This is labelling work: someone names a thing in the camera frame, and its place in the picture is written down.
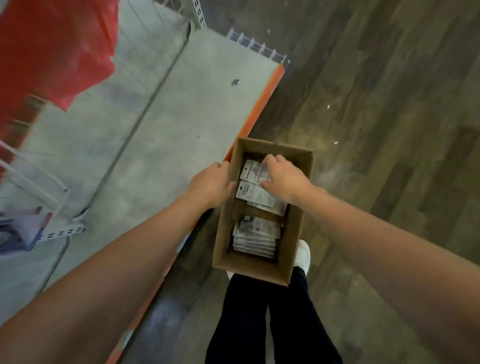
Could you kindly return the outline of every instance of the hand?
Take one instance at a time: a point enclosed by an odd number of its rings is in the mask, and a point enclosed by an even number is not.
[[[298,206],[300,193],[312,186],[303,172],[283,156],[269,154],[262,162],[267,166],[269,181],[261,181],[260,186],[281,200]]]
[[[229,170],[230,163],[225,160],[222,164],[212,163],[192,178],[187,193],[202,199],[207,210],[221,205],[228,200],[235,188],[235,182],[228,180]]]

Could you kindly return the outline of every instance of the person's left hand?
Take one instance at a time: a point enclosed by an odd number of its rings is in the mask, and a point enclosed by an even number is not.
[[[192,178],[187,193],[197,196],[206,203],[206,208],[214,208],[228,200],[235,188],[235,182],[228,180],[230,163],[212,163]]]

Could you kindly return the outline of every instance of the white shoe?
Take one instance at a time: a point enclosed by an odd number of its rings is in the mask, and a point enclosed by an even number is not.
[[[299,240],[297,243],[297,255],[295,255],[294,267],[300,267],[308,274],[310,268],[310,248],[305,240]]]

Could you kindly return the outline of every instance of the cardboard box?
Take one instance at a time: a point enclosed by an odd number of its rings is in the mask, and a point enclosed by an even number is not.
[[[230,180],[239,182],[240,171],[247,159],[262,162],[267,154],[281,154],[300,168],[310,178],[313,169],[313,152],[295,146],[278,145],[264,140],[238,138],[230,162]],[[293,269],[300,238],[303,211],[289,205],[284,217],[262,211],[235,198],[235,192],[222,206],[213,253],[213,266],[245,276],[287,286]],[[275,261],[233,250],[233,227],[242,216],[258,216],[283,225],[282,237],[278,241],[278,257]]]

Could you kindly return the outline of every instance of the leg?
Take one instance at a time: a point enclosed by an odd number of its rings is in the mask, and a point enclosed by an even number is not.
[[[268,283],[233,275],[222,316],[207,349],[207,364],[265,363]]]
[[[304,270],[308,272],[310,266],[309,249],[308,264],[298,265],[300,267],[293,268],[288,287],[275,286],[270,291],[268,306],[275,363],[342,363],[308,296]]]

